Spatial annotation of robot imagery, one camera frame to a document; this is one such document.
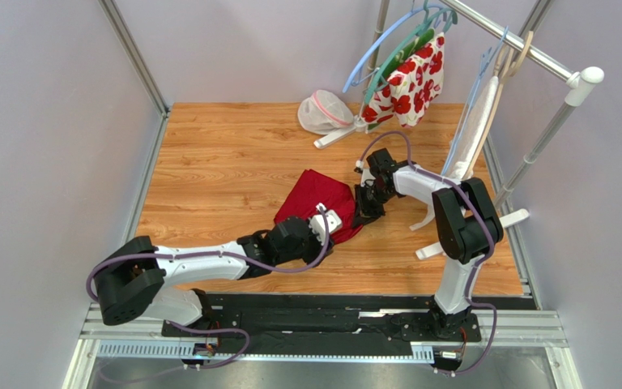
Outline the dark red cloth napkin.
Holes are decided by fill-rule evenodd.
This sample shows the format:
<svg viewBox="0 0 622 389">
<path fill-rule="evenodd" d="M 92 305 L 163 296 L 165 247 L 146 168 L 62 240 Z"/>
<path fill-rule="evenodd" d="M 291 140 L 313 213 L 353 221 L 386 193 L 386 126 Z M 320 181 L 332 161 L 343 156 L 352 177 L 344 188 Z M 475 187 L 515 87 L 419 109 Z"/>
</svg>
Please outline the dark red cloth napkin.
<svg viewBox="0 0 622 389">
<path fill-rule="evenodd" d="M 361 231 L 361 225 L 353 226 L 356 203 L 350 186 L 312 169 L 300 175 L 273 221 L 277 224 L 289 216 L 308 219 L 317 214 L 319 203 L 335 211 L 342 221 L 342 227 L 331 234 L 336 244 L 349 241 Z"/>
</svg>

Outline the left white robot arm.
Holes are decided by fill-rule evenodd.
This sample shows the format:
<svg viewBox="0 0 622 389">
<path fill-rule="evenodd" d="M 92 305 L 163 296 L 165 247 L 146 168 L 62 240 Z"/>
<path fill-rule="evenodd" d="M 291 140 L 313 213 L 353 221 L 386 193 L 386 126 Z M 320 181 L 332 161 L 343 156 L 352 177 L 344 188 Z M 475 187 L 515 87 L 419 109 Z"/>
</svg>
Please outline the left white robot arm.
<svg viewBox="0 0 622 389">
<path fill-rule="evenodd" d="M 270 230 L 218 246 L 156 246 L 148 236 L 134 237 L 93 267 L 86 291 L 99 304 L 107 326 L 140 317 L 191 325 L 205 316 L 207 299 L 202 292 L 182 290 L 181 285 L 309 270 L 330 254 L 331 235 L 342 225 L 336 212 L 326 211 L 308 219 L 290 216 Z M 304 266 L 284 267 L 296 260 Z"/>
</svg>

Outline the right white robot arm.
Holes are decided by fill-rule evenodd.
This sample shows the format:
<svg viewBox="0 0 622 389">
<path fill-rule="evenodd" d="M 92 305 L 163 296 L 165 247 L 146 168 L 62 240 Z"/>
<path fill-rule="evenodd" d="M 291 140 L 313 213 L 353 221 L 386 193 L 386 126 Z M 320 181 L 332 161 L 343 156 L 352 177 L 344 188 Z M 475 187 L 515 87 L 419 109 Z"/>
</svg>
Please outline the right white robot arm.
<svg viewBox="0 0 622 389">
<path fill-rule="evenodd" d="M 378 220 L 393 197 L 412 197 L 428 206 L 428 221 L 447 256 L 441 284 L 429 306 L 428 325 L 444 339 L 463 327 L 471 312 L 471 287 L 478 267 L 504 236 L 504 228 L 483 181 L 459 181 L 397 162 L 382 148 L 356 162 L 361 182 L 355 187 L 353 227 Z"/>
</svg>

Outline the white mesh laundry bag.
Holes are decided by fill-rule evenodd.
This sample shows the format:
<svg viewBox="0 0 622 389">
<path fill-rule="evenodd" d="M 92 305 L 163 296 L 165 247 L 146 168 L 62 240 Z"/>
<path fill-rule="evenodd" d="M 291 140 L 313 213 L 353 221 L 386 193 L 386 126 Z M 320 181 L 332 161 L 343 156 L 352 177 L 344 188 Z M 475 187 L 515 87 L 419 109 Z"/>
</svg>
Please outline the white mesh laundry bag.
<svg viewBox="0 0 622 389">
<path fill-rule="evenodd" d="M 352 125 L 354 114 L 333 92 L 318 89 L 300 103 L 297 119 L 304 130 L 326 135 Z"/>
</svg>

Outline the white towel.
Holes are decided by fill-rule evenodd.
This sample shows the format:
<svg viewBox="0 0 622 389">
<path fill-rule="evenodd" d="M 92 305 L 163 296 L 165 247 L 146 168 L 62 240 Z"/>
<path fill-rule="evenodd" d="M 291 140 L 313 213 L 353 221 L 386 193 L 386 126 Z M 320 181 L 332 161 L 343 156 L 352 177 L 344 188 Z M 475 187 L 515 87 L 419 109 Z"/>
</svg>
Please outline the white towel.
<svg viewBox="0 0 622 389">
<path fill-rule="evenodd" d="M 458 130 L 454 145 L 450 147 L 449 162 L 446 162 L 441 175 L 451 181 L 464 181 L 472 177 L 473 167 L 486 133 L 486 126 L 492 114 L 500 78 L 493 76 L 485 84 L 482 92 L 469 109 L 461 130 Z"/>
</svg>

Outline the red floral cloth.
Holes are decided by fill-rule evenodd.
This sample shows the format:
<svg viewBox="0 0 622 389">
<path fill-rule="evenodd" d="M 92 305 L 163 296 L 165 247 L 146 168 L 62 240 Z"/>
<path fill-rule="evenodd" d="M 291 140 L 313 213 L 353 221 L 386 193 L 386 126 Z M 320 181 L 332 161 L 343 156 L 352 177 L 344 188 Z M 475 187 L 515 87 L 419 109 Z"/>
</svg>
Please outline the red floral cloth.
<svg viewBox="0 0 622 389">
<path fill-rule="evenodd" d="M 361 114 L 372 131 L 394 118 L 405 128 L 422 120 L 431 102 L 443 90 L 445 34 L 427 31 L 429 41 L 401 61 L 377 89 Z"/>
</svg>

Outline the light blue hanger left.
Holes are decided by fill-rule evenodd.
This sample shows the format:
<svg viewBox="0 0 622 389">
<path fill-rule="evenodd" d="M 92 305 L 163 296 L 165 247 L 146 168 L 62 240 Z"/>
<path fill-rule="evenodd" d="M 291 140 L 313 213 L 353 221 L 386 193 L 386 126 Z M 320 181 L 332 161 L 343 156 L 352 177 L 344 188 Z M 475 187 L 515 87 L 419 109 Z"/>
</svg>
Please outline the light blue hanger left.
<svg viewBox="0 0 622 389">
<path fill-rule="evenodd" d="M 418 34 L 445 22 L 445 16 L 436 16 L 438 11 L 445 9 L 440 1 L 408 1 L 403 12 L 394 15 L 391 9 L 395 3 L 397 1 L 378 2 L 370 43 L 348 73 L 341 87 L 342 93 L 348 93 L 359 86 L 365 93 L 369 81 L 381 69 L 378 60 L 387 55 L 383 46 L 390 43 L 395 33 L 400 33 L 405 27 L 413 27 L 417 28 Z"/>
</svg>

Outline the light blue hanger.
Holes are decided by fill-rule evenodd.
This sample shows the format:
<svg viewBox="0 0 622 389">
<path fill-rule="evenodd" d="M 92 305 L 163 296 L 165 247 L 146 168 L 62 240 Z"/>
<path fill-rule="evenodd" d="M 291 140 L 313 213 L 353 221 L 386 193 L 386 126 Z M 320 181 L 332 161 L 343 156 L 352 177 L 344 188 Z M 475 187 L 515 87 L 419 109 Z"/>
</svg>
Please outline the light blue hanger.
<svg viewBox="0 0 622 389">
<path fill-rule="evenodd" d="M 505 48 L 505 38 L 507 37 L 509 32 L 508 28 L 505 28 L 503 31 L 503 35 L 502 38 L 500 39 L 499 43 L 497 44 L 496 47 L 491 47 L 489 48 L 487 51 L 485 51 L 484 53 L 482 53 L 481 58 L 480 58 L 480 62 L 479 62 L 479 69 L 477 72 L 477 76 L 475 78 L 475 81 L 472 85 L 472 88 L 470 90 L 469 96 L 467 97 L 464 109 L 462 111 L 461 117 L 459 119 L 458 122 L 458 128 L 455 131 L 455 135 L 453 137 L 453 139 L 450 142 L 450 146 L 454 145 L 454 139 L 455 136 L 458 132 L 458 130 L 461 130 L 463 127 L 463 124 L 466 120 L 466 116 L 468 114 L 468 111 L 470 108 L 473 107 L 473 104 L 475 103 L 475 99 L 479 96 L 479 94 L 482 92 L 485 84 L 490 80 L 491 77 L 493 76 L 498 76 L 500 78 L 500 87 L 498 89 L 498 92 L 496 94 L 496 101 L 494 103 L 494 106 L 492 108 L 492 114 L 491 117 L 489 118 L 489 121 L 487 123 L 486 126 L 486 133 L 485 133 L 485 138 L 484 138 L 484 142 L 483 142 L 483 147 L 484 147 L 484 143 L 486 138 L 488 137 L 488 133 L 490 131 L 490 127 L 492 125 L 492 120 L 494 118 L 496 109 L 497 109 L 497 104 L 500 100 L 501 97 L 501 93 L 502 93 L 502 87 L 505 81 L 505 73 L 509 70 L 510 67 L 510 62 L 509 59 L 506 58 L 506 55 L 509 53 L 509 50 Z M 449 162 L 449 157 L 447 156 L 445 163 Z"/>
<path fill-rule="evenodd" d="M 383 46 L 390 43 L 395 33 L 400 33 L 405 27 L 413 27 L 417 28 L 418 34 L 445 22 L 445 16 L 436 16 L 438 11 L 445 9 L 440 1 L 408 1 L 403 12 L 394 15 L 391 9 L 395 3 L 397 1 L 378 2 L 370 43 L 348 73 L 341 87 L 342 93 L 348 93 L 359 86 L 365 93 L 369 81 L 381 69 L 378 60 L 387 55 Z"/>
</svg>

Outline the light blue hanger right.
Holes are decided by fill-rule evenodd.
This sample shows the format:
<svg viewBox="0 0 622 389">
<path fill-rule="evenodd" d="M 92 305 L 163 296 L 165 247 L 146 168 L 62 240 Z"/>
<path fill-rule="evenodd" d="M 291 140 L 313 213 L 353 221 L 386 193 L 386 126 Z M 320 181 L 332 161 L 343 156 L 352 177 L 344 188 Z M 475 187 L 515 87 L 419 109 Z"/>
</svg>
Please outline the light blue hanger right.
<svg viewBox="0 0 622 389">
<path fill-rule="evenodd" d="M 489 48 L 487 51 L 485 51 L 484 53 L 482 53 L 481 58 L 480 58 L 480 62 L 479 62 L 479 69 L 477 72 L 477 76 L 475 78 L 475 81 L 472 85 L 472 88 L 470 90 L 469 96 L 467 97 L 464 109 L 462 111 L 461 117 L 459 119 L 458 122 L 458 128 L 455 131 L 455 135 L 453 137 L 453 139 L 450 142 L 450 146 L 454 145 L 454 139 L 455 136 L 458 132 L 458 130 L 461 130 L 463 127 L 463 124 L 466 120 L 466 116 L 468 114 L 468 111 L 470 108 L 473 107 L 473 104 L 475 103 L 475 99 L 479 96 L 479 94 L 482 92 L 485 84 L 490 80 L 491 77 L 493 76 L 498 76 L 500 78 L 500 87 L 498 89 L 498 92 L 496 94 L 496 101 L 494 103 L 494 106 L 492 108 L 492 114 L 491 117 L 489 118 L 489 121 L 487 123 L 486 126 L 486 133 L 485 133 L 485 138 L 484 138 L 484 142 L 483 142 L 483 147 L 484 147 L 484 143 L 486 138 L 488 137 L 488 133 L 490 131 L 490 127 L 492 125 L 492 120 L 494 118 L 496 109 L 497 109 L 497 104 L 500 100 L 501 97 L 501 93 L 502 93 L 502 87 L 505 81 L 505 73 L 509 70 L 510 67 L 510 62 L 509 59 L 506 58 L 506 55 L 509 53 L 509 50 L 505 48 L 505 38 L 507 37 L 509 32 L 508 28 L 505 28 L 503 31 L 503 35 L 502 38 L 500 39 L 499 43 L 497 44 L 496 47 L 491 47 Z M 449 162 L 449 157 L 447 156 L 445 163 Z"/>
</svg>

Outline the teal hanger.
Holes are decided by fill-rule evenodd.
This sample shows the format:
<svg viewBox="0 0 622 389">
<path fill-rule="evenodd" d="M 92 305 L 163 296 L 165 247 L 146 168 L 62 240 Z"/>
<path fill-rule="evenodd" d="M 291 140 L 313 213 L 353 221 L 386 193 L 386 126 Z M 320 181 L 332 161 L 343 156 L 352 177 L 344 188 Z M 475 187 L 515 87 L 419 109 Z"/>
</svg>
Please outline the teal hanger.
<svg viewBox="0 0 622 389">
<path fill-rule="evenodd" d="M 422 31 L 418 34 L 416 34 L 417 28 L 413 28 L 412 31 L 410 31 L 403 39 L 403 41 L 397 44 L 396 48 L 394 48 L 392 52 L 386 56 L 385 60 L 382 63 L 378 63 L 381 65 L 381 69 L 378 70 L 369 81 L 368 88 L 365 93 L 363 93 L 364 105 L 369 103 L 370 99 L 373 98 L 375 91 L 384 86 L 388 76 L 396 70 L 404 60 L 409 58 L 417 49 L 427 44 L 436 35 L 437 29 L 447 32 L 451 26 L 458 23 L 458 16 L 456 12 L 447 6 L 445 6 L 444 10 L 438 11 L 436 16 L 445 16 L 445 22 L 443 24 L 439 24 L 438 26 L 433 25 L 425 32 Z"/>
</svg>

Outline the wooden hanger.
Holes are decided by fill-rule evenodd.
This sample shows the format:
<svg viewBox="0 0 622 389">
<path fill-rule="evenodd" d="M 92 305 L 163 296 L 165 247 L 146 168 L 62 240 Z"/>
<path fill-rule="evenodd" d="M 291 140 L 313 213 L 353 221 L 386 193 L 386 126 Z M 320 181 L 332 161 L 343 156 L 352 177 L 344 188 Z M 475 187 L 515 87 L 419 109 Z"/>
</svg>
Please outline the wooden hanger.
<svg viewBox="0 0 622 389">
<path fill-rule="evenodd" d="M 473 177 L 475 164 L 492 128 L 506 82 L 514 77 L 530 51 L 535 32 L 530 30 L 523 40 L 520 58 L 503 45 L 482 55 L 480 70 L 472 86 L 460 123 L 450 147 L 450 175 L 458 179 Z"/>
</svg>

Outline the white metal clothes rack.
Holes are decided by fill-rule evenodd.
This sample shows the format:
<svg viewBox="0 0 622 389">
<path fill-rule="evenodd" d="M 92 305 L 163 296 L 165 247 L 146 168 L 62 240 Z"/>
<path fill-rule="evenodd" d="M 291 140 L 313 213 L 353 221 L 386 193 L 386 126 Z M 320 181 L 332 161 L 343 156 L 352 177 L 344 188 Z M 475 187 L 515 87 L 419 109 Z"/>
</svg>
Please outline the white metal clothes rack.
<svg viewBox="0 0 622 389">
<path fill-rule="evenodd" d="M 591 242 L 590 226 L 600 219 L 600 206 L 590 188 L 607 132 L 602 105 L 618 77 L 604 56 L 620 41 L 622 1 L 474 1 L 472 6 L 500 25 L 517 27 L 521 36 L 533 32 L 531 44 L 571 71 L 596 66 L 605 74 L 509 198 L 530 211 L 520 226 L 520 241 L 530 272 L 545 282 L 554 271 L 576 268 L 584 254 L 594 259 L 600 252 Z M 506 83 L 491 130 L 504 178 L 513 176 L 569 91 L 530 59 Z"/>
</svg>

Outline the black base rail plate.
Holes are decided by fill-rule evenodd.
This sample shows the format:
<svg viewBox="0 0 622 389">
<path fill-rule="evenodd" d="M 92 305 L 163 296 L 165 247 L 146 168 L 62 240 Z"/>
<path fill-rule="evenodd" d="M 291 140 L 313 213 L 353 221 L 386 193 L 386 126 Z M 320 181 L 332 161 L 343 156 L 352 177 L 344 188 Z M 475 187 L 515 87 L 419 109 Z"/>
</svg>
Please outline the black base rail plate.
<svg viewBox="0 0 622 389">
<path fill-rule="evenodd" d="M 430 296 L 215 293 L 193 327 L 227 329 L 208 337 L 219 354 L 245 346 L 263 356 L 406 357 L 413 342 L 459 348 L 482 339 L 475 314 L 448 322 Z"/>
</svg>

